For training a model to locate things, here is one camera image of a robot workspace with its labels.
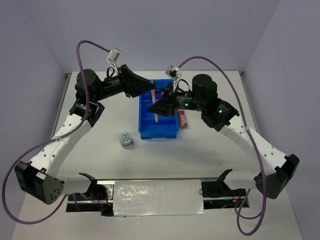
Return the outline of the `orange thin pen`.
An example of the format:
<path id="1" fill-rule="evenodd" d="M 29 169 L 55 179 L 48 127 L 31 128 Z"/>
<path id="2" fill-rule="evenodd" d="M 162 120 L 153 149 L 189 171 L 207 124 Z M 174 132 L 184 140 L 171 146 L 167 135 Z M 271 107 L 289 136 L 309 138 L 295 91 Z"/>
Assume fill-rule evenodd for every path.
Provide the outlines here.
<path id="1" fill-rule="evenodd" d="M 151 90 L 151 100 L 152 100 L 152 104 L 154 105 L 156 103 L 156 92 L 155 92 L 155 89 Z M 155 119 L 156 123 L 159 121 L 157 113 L 154 113 L 154 119 Z"/>

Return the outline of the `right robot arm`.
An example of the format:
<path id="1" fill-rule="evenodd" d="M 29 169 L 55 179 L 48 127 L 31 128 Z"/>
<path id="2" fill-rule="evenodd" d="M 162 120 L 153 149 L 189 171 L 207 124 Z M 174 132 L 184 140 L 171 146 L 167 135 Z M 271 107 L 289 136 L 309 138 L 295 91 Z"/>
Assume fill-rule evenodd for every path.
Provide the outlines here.
<path id="1" fill-rule="evenodd" d="M 168 84 L 162 97 L 148 112 L 172 117 L 177 109 L 199 111 L 204 123 L 232 140 L 252 160 L 261 161 L 263 170 L 225 170 L 217 179 L 223 196 L 237 189 L 257 189 L 269 199 L 276 199 L 292 179 L 299 158 L 276 149 L 251 127 L 246 127 L 238 110 L 218 97 L 218 86 L 207 74 L 193 77 L 192 89 L 183 91 Z"/>

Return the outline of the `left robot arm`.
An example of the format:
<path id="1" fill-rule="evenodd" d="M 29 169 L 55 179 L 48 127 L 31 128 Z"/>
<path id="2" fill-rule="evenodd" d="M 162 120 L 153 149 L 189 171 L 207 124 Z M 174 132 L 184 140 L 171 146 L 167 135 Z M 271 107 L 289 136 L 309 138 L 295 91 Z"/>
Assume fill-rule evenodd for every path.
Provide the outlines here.
<path id="1" fill-rule="evenodd" d="M 50 205 L 61 195 L 79 193 L 91 200 L 104 189 L 93 176 L 80 172 L 75 176 L 58 177 L 64 160 L 101 117 L 105 107 L 101 100 L 125 93 L 135 98 L 155 89 L 156 85 L 133 73 L 125 64 L 100 80 L 92 69 L 76 77 L 76 101 L 66 120 L 50 143 L 28 162 L 19 161 L 14 168 L 22 191 Z"/>

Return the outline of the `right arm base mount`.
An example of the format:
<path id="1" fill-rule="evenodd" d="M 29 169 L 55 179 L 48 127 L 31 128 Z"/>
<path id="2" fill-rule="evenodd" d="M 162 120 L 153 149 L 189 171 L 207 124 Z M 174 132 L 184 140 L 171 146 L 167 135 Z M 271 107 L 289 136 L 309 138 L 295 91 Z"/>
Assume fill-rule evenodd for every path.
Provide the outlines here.
<path id="1" fill-rule="evenodd" d="M 204 209 L 211 210 L 239 207 L 247 191 L 243 188 L 229 189 L 222 182 L 203 181 L 199 193 L 203 198 Z"/>

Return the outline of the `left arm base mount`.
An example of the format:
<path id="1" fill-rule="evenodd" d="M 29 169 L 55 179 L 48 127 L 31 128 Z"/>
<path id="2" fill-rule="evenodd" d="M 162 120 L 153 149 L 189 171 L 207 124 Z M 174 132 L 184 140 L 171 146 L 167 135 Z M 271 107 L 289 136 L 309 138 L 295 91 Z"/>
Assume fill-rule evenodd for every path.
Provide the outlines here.
<path id="1" fill-rule="evenodd" d="M 67 213 L 97 213 L 103 217 L 114 216 L 114 180 L 98 180 L 92 193 L 74 193 L 67 199 Z"/>

